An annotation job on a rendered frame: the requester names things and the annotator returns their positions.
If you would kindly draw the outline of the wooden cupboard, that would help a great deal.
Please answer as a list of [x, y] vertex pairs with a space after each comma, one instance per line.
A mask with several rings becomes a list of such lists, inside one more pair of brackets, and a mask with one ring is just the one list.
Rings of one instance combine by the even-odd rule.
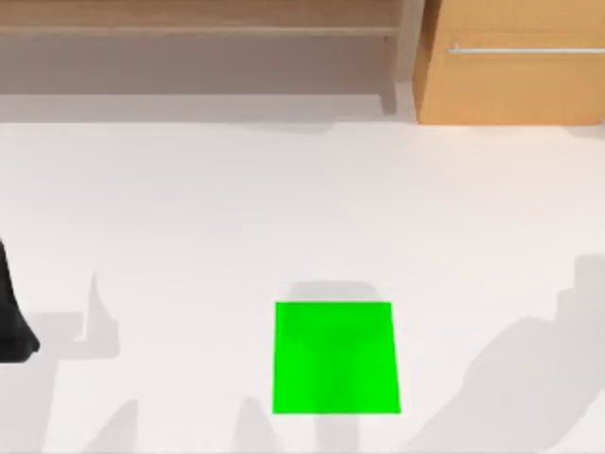
[[605, 122], [603, 55], [460, 55], [461, 47], [605, 47], [605, 0], [425, 0], [413, 73], [425, 125]]

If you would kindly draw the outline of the flat green square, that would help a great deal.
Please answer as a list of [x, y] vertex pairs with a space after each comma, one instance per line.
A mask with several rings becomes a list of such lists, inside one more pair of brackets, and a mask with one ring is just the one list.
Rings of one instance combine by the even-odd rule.
[[273, 413], [398, 414], [401, 410], [390, 302], [276, 303]]

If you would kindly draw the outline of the open wooden shelf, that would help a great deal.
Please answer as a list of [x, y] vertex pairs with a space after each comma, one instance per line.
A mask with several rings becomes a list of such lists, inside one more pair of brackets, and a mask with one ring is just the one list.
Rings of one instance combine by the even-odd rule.
[[0, 34], [191, 38], [215, 85], [360, 87], [386, 112], [411, 69], [424, 0], [0, 0]]

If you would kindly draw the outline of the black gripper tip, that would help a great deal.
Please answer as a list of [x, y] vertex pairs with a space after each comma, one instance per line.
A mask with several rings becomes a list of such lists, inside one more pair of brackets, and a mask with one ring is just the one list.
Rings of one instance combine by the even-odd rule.
[[15, 296], [4, 243], [0, 240], [0, 364], [24, 363], [41, 343]]

